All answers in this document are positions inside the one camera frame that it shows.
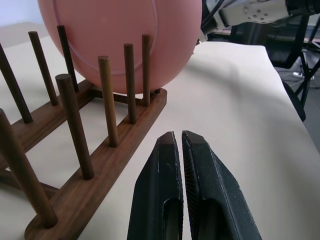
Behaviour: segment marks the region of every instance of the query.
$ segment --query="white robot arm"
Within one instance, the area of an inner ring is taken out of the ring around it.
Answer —
[[[245,22],[269,24],[292,15],[320,13],[320,0],[202,0],[199,40],[205,42],[215,29]]]

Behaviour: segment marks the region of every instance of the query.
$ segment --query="table surface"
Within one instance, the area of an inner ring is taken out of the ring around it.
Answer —
[[[67,72],[51,39],[42,38],[41,43],[51,76]],[[31,43],[4,50],[30,111],[49,101]],[[83,77],[77,74],[77,79],[80,82]],[[320,155],[264,47],[202,43],[185,69],[164,88],[166,107],[80,240],[126,239],[135,182],[156,139],[174,131],[183,164],[182,130],[204,136],[233,173],[262,239],[320,239]],[[1,74],[0,107],[11,123],[21,118]],[[117,123],[127,112],[123,105],[116,105]],[[103,102],[94,100],[80,114],[92,153],[108,134]],[[38,179],[57,188],[79,167],[66,122],[26,155]],[[190,240],[185,194],[184,198],[183,239]],[[23,193],[0,186],[1,239],[24,239],[34,216]]]

